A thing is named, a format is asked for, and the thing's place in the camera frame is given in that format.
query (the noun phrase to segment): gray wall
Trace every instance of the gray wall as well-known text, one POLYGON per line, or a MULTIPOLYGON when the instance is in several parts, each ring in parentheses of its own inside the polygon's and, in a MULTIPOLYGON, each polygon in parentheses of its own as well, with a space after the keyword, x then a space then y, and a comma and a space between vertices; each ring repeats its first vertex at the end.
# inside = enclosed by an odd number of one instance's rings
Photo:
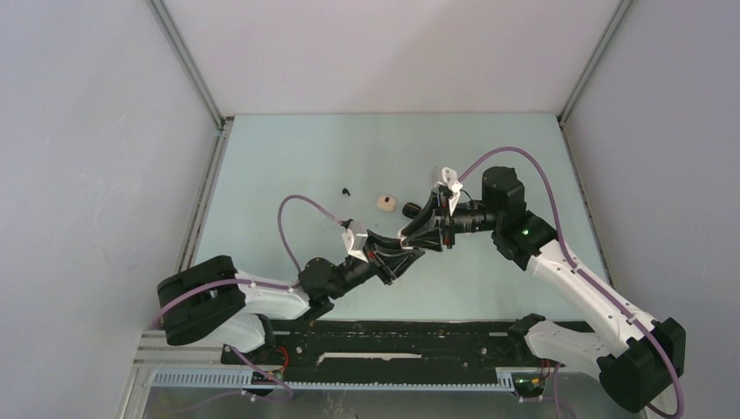
POLYGON ((0 417, 113 417, 213 133, 144 0, 0 2, 0 417))
POLYGON ((637 2, 567 133, 616 285, 687 329, 686 417, 735 417, 740 2, 637 2))

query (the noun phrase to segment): metal frame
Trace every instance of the metal frame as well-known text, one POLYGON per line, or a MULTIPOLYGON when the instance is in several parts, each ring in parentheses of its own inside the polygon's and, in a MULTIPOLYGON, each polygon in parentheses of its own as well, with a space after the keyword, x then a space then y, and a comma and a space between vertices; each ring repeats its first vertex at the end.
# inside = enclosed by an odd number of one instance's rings
POLYGON ((593 241, 596 243, 596 250, 599 252, 599 258, 601 259, 601 264, 604 266, 604 275, 606 276, 606 281, 614 287, 614 281, 612 279, 612 273, 609 270, 609 261, 606 257, 606 253, 604 252, 604 246, 601 244, 601 239, 599 238, 599 229, 596 228, 596 223, 593 221, 593 214, 591 212, 591 205, 589 204, 588 195, 586 194, 586 188, 583 185, 583 182, 581 181, 581 177, 579 175, 579 168, 578 164, 576 164, 576 159, 573 156, 573 150, 571 148, 571 144, 568 141, 568 135, 566 133, 565 127, 560 127, 560 135, 563 137, 563 143, 565 144, 565 151, 568 154, 568 160, 571 162, 571 168, 573 170, 573 176, 576 178, 576 184, 578 185, 579 192, 580 192, 580 200, 583 203, 583 208, 586 210, 586 217, 588 218, 588 224, 591 226, 591 233, 593 235, 593 241))
POLYGON ((157 22, 160 24, 160 27, 164 31, 164 34, 167 37, 169 43, 172 45, 172 48, 175 51, 175 55, 182 64, 182 68, 185 70, 188 78, 195 86, 198 95, 201 97, 203 105, 205 105, 208 109, 210 116, 211 118, 213 118, 216 126, 221 128, 224 123, 223 115, 218 109, 218 105, 213 99, 213 96, 211 95, 210 90, 208 89, 208 86, 203 79, 201 71, 198 70, 198 66, 195 64, 195 60, 190 54, 188 46, 182 39, 182 34, 177 29, 177 25, 175 25, 175 21, 172 19, 172 15, 169 14, 167 5, 165 5, 164 0, 147 0, 147 3, 149 4, 149 8, 152 10, 152 13, 154 13, 154 17, 157 18, 157 22))
POLYGON ((561 127, 564 127, 570 119, 573 113, 573 109, 575 109, 576 105, 578 104, 580 96, 586 88, 588 81, 591 79, 591 76, 593 76, 593 73, 596 72, 596 69, 599 67, 601 59, 604 58, 604 55, 606 55, 606 50, 608 50, 609 45, 612 44, 614 36, 617 34, 617 31, 624 23, 627 12, 630 10, 634 2, 635 0, 620 0, 620 3, 617 5, 616 10, 614 10, 614 14, 612 14, 612 18, 609 20, 609 24, 606 26, 604 33, 601 34, 599 42, 596 43, 596 48, 594 48, 593 52, 591 53, 591 57, 586 63, 586 68, 584 68, 583 72, 580 74, 579 80, 578 82, 576 82, 576 86, 573 87, 570 96, 568 96, 568 100, 566 100, 565 104, 563 105, 563 110, 560 112, 560 115, 558 115, 558 120, 560 121, 561 127))
POLYGON ((195 201, 193 215, 190 218, 190 224, 188 225, 188 234, 185 236, 185 241, 182 244, 180 263, 177 265, 177 271, 188 269, 193 264, 195 254, 198 252, 198 246, 201 243, 203 224, 208 216, 210 201, 213 197, 213 192, 216 189, 216 180, 218 179, 218 173, 221 170, 223 156, 226 153, 226 146, 229 143, 229 136, 231 135, 231 128, 233 128, 233 126, 234 120, 233 118, 229 118, 225 121, 223 127, 217 132, 216 140, 214 141, 213 148, 210 152, 208 165, 206 166, 206 171, 203 175, 203 180, 201 181, 200 192, 195 201))
MULTIPOLYGON (((221 363, 223 344, 200 340, 182 347, 168 345, 163 331, 145 330, 141 335, 134 364, 128 376, 117 419, 141 419, 146 414, 147 400, 152 388, 274 388, 275 386, 252 385, 252 370, 244 365, 221 363)), ((262 366, 275 369, 279 365, 262 366)), ((514 390, 512 374, 538 374, 536 367, 497 368, 498 384, 486 385, 354 385, 337 386, 331 383, 286 382, 298 390, 408 390, 408 391, 475 391, 491 392, 514 390)))

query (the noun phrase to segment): black plastic housing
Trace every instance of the black plastic housing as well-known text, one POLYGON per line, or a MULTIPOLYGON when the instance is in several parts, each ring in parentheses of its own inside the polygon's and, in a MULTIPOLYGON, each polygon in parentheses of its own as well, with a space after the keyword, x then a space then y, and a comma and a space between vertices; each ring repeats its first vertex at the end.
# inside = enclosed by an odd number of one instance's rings
POLYGON ((481 198, 483 205, 494 213, 517 220, 527 211, 524 185, 513 168, 495 166, 483 172, 481 198))
MULTIPOLYGON (((228 256, 217 256, 197 264, 157 285, 160 306, 165 306, 197 286, 234 278, 236 272, 234 263, 228 256)), ((176 347, 203 339, 244 308, 244 298, 238 285, 225 285, 182 301, 162 317, 167 343, 176 347)))
MULTIPOLYGON (((666 351, 678 376, 682 376, 686 330, 671 318, 653 325, 651 334, 666 351)), ((601 368, 599 381, 624 410, 638 413, 671 384, 671 379, 648 338, 628 343, 630 348, 618 358, 609 355, 597 360, 601 368)))

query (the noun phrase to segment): floor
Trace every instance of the floor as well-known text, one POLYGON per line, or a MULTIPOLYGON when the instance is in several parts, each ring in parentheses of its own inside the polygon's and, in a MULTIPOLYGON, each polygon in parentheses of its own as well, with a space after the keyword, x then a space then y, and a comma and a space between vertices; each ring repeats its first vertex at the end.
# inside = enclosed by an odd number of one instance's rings
MULTIPOLYGON (((278 205, 301 194, 342 219, 360 220, 395 237, 408 220, 380 211, 381 195, 425 203, 428 173, 449 166, 462 173, 492 148, 514 145, 535 156, 549 176, 574 251, 603 277, 576 179, 555 116, 536 113, 279 115, 237 117, 196 255, 200 262, 230 255, 249 273, 291 281, 296 270, 278 235, 278 205), (342 195, 347 188, 351 196, 342 195)), ((480 195, 483 171, 517 170, 529 209, 552 222, 545 188, 519 155, 492 157, 465 182, 480 195)), ((288 203, 287 240, 301 264, 322 257, 339 263, 342 229, 306 203, 288 203)), ((582 319, 546 285, 501 257, 481 233, 460 237, 441 254, 428 252, 392 286, 371 279, 335 302, 325 319, 515 319, 539 313, 582 319)))

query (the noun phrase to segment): purple cable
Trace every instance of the purple cable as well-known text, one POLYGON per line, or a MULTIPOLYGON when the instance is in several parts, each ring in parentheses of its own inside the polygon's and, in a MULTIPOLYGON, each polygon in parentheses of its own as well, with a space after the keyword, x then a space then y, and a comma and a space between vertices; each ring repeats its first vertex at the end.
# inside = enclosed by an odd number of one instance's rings
POLYGON ((331 212, 327 211, 322 207, 321 205, 318 205, 315 201, 313 201, 311 198, 308 198, 306 196, 302 195, 289 195, 286 196, 285 199, 280 203, 280 207, 277 209, 277 231, 280 233, 280 240, 283 241, 283 246, 285 247, 285 251, 288 252, 288 256, 291 257, 291 260, 293 261, 293 264, 296 265, 296 270, 298 270, 298 273, 301 272, 300 264, 298 263, 298 260, 293 255, 293 252, 291 251, 291 247, 288 245, 288 241, 285 240, 285 234, 283 233, 283 207, 290 201, 291 199, 299 199, 301 201, 306 201, 307 203, 311 204, 321 212, 321 214, 324 214, 326 218, 329 218, 333 222, 339 224, 342 222, 342 220, 335 217, 331 212))
POLYGON ((208 291, 213 288, 217 288, 218 286, 238 285, 238 284, 243 284, 243 285, 255 284, 255 285, 260 285, 260 286, 264 286, 268 288, 274 288, 276 290, 288 290, 291 288, 290 285, 269 284, 269 283, 262 282, 262 281, 255 281, 254 279, 239 279, 239 278, 219 279, 214 282, 209 282, 207 284, 197 286, 193 288, 192 290, 179 295, 172 301, 165 304, 164 307, 162 307, 160 311, 157 312, 157 314, 154 316, 154 320, 152 320, 152 328, 154 329, 159 328, 158 322, 162 318, 162 316, 164 316, 166 312, 172 310, 172 307, 177 306, 182 301, 185 301, 186 299, 189 299, 190 297, 193 297, 194 295, 199 294, 201 292, 208 291))
POLYGON ((560 362, 555 364, 555 372, 552 373, 552 399, 555 401, 555 416, 557 416, 558 419, 560 419, 560 403, 558 403, 558 372, 560 371, 561 365, 562 364, 560 364, 560 362))
MULTIPOLYGON (((208 283, 208 284, 205 284, 205 285, 197 286, 196 288, 193 288, 192 290, 187 291, 187 292, 183 293, 182 295, 178 296, 177 298, 173 299, 172 301, 168 302, 154 316, 154 319, 152 320, 152 327, 155 328, 155 329, 158 328, 159 325, 157 323, 162 318, 162 316, 165 315, 165 313, 167 313, 168 311, 172 310, 173 307, 177 306, 182 301, 184 301, 186 299, 189 299, 189 298, 195 296, 196 294, 199 294, 201 292, 204 292, 204 291, 207 291, 207 290, 210 290, 210 289, 213 289, 213 288, 217 288, 219 286, 239 285, 239 284, 242 284, 242 285, 252 285, 252 284, 255 284, 255 285, 261 285, 261 286, 265 286, 265 287, 269 287, 269 288, 275 288, 275 289, 278 289, 278 290, 279 289, 287 290, 287 289, 291 288, 289 285, 269 284, 269 283, 266 283, 266 282, 255 281, 255 280, 252 280, 252 279, 239 279, 239 278, 221 279, 221 280, 214 281, 214 282, 211 282, 211 283, 208 283)), ((248 367, 251 367, 253 370, 257 371, 262 376, 267 377, 270 381, 274 381, 280 387, 285 388, 286 390, 288 390, 288 395, 283 396, 283 397, 264 397, 264 396, 261 396, 261 395, 254 395, 254 394, 252 394, 252 393, 250 393, 250 392, 248 392, 246 390, 234 390, 234 391, 226 391, 226 392, 223 392, 223 393, 219 393, 217 395, 214 395, 212 397, 209 397, 208 399, 206 399, 206 400, 204 400, 202 402, 198 402, 198 403, 196 403, 196 404, 194 404, 192 406, 187 406, 185 408, 171 409, 171 408, 168 408, 166 406, 161 406, 161 407, 163 409, 167 410, 170 413, 184 413, 184 412, 188 412, 190 410, 199 409, 201 406, 204 406, 204 405, 206 405, 206 404, 208 404, 210 402, 213 402, 215 400, 218 400, 218 399, 221 399, 221 398, 224 398, 224 397, 233 396, 233 395, 249 395, 250 398, 265 400, 267 402, 285 402, 287 400, 290 400, 293 397, 293 389, 290 388, 287 384, 285 384, 282 380, 280 380, 279 378, 275 377, 272 374, 269 374, 267 371, 264 371, 263 369, 261 369, 260 367, 258 367, 257 365, 255 365, 253 362, 251 362, 250 360, 248 360, 241 352, 239 352, 235 347, 233 347, 231 345, 229 345, 229 347, 231 348, 231 351, 234 352, 234 354, 236 354, 236 356, 239 357, 239 359, 245 365, 247 365, 248 367)))
POLYGON ((223 399, 224 397, 231 397, 233 395, 248 395, 250 399, 259 399, 259 400, 265 400, 267 402, 286 402, 290 400, 293 397, 293 389, 288 387, 287 384, 285 384, 283 381, 281 381, 279 378, 275 377, 274 375, 269 374, 267 371, 264 371, 260 367, 256 366, 254 363, 252 363, 250 360, 248 360, 244 355, 242 355, 241 352, 239 352, 235 347, 229 346, 231 350, 236 354, 236 356, 239 357, 242 362, 257 371, 259 374, 261 374, 264 377, 267 377, 271 381, 274 381, 277 385, 280 387, 288 390, 288 395, 282 396, 282 397, 265 397, 263 395, 255 395, 253 393, 250 393, 246 390, 234 390, 234 391, 224 391, 223 393, 219 393, 217 395, 214 395, 212 397, 209 397, 206 400, 203 400, 202 402, 198 402, 194 405, 187 406, 184 408, 176 408, 171 409, 167 406, 164 406, 160 403, 160 407, 165 409, 169 413, 185 413, 192 410, 199 409, 203 406, 205 406, 208 403, 214 402, 218 399, 223 399))
POLYGON ((521 400, 522 403, 534 403, 534 402, 545 402, 545 401, 547 401, 547 402, 553 402, 553 403, 555 403, 555 406, 560 405, 560 407, 562 407, 563 409, 565 409, 565 411, 567 411, 568 414, 573 419, 578 419, 578 417, 576 416, 575 411, 573 411, 573 409, 566 402, 562 402, 560 400, 557 400, 554 397, 543 396, 541 399, 539 397, 522 397, 516 391, 514 392, 514 396, 516 396, 517 399, 521 400))
MULTIPOLYGON (((582 269, 578 267, 578 264, 573 260, 573 257, 571 256, 571 253, 568 251, 568 248, 565 246, 565 238, 563 237, 563 228, 560 225, 560 215, 558 213, 558 206, 555 203, 555 195, 552 193, 552 187, 550 185, 550 181, 547 179, 547 175, 545 174, 545 171, 542 169, 542 166, 539 165, 537 160, 535 160, 532 155, 524 151, 523 149, 519 147, 513 147, 513 146, 506 146, 506 147, 499 147, 494 148, 485 155, 481 156, 476 162, 474 162, 467 170, 465 170, 462 175, 458 177, 458 180, 462 182, 465 180, 470 173, 475 170, 478 166, 481 165, 484 161, 486 161, 489 157, 492 155, 496 155, 498 153, 501 153, 503 151, 512 151, 514 153, 519 153, 526 157, 527 160, 529 160, 532 165, 535 167, 535 169, 539 172, 539 177, 542 178, 542 182, 545 184, 545 189, 547 190, 547 197, 550 199, 550 206, 552 207, 552 217, 555 221, 555 231, 558 233, 558 243, 560 245, 560 250, 563 252, 563 255, 565 256, 565 259, 567 259, 568 264, 571 266, 572 269, 574 269, 583 279, 586 280, 592 287, 596 288, 597 291, 599 291, 606 299, 609 300, 617 309, 622 313, 625 317, 628 319, 632 319, 634 315, 621 303, 619 300, 617 300, 611 293, 609 293, 606 288, 602 284, 600 284, 599 281, 597 281, 594 278, 591 278, 589 274, 584 272, 582 269)), ((648 408, 650 410, 653 410, 658 416, 665 417, 666 419, 678 419, 683 416, 683 389, 681 388, 681 383, 678 381, 678 374, 675 372, 675 368, 673 367, 673 364, 671 363, 670 359, 668 358, 668 354, 666 354, 666 351, 663 349, 660 343, 655 339, 655 337, 648 331, 648 329, 637 319, 633 321, 633 324, 635 327, 640 330, 642 334, 645 335, 647 340, 653 345, 655 350, 658 352, 658 355, 660 355, 661 360, 666 365, 666 369, 668 370, 668 374, 671 377, 671 381, 673 383, 673 387, 675 390, 675 399, 676 399, 676 410, 673 415, 670 415, 666 412, 660 411, 658 408, 653 406, 653 404, 648 404, 648 408)))

